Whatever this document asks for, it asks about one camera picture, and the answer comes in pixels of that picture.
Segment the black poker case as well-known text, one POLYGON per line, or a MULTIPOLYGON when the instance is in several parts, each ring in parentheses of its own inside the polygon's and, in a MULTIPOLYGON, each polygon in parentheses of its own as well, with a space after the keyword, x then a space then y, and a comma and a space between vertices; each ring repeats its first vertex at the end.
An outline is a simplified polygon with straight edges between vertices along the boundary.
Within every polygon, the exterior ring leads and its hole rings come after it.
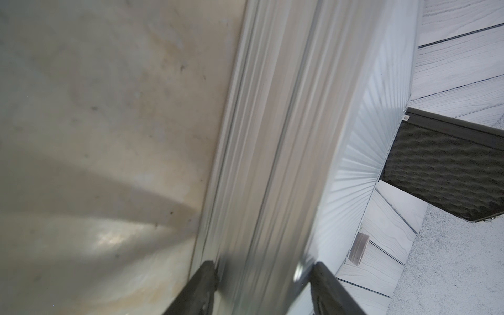
POLYGON ((503 214, 503 131, 406 110, 381 180, 468 222, 503 214))

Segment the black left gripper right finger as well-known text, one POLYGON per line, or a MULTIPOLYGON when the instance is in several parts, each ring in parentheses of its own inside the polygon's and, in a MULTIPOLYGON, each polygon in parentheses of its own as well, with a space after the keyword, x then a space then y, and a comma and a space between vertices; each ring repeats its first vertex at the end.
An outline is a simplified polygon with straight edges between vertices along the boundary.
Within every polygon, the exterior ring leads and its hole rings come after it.
POLYGON ((316 315, 366 314, 324 263, 313 266, 309 282, 316 315))

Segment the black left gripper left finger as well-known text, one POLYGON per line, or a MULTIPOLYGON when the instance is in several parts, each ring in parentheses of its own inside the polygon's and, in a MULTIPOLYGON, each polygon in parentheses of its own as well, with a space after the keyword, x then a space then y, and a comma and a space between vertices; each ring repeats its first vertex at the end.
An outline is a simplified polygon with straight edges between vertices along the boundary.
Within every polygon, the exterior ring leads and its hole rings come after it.
POLYGON ((211 315, 218 285, 215 263, 203 262, 163 315, 211 315))

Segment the silver aluminium poker case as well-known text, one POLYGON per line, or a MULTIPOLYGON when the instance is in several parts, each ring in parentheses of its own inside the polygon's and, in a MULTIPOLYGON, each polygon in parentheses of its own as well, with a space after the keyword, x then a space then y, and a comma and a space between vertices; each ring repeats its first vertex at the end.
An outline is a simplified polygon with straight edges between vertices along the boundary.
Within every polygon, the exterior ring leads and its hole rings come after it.
POLYGON ((215 314, 310 314, 337 273, 411 95, 422 1, 248 1, 191 272, 215 314))

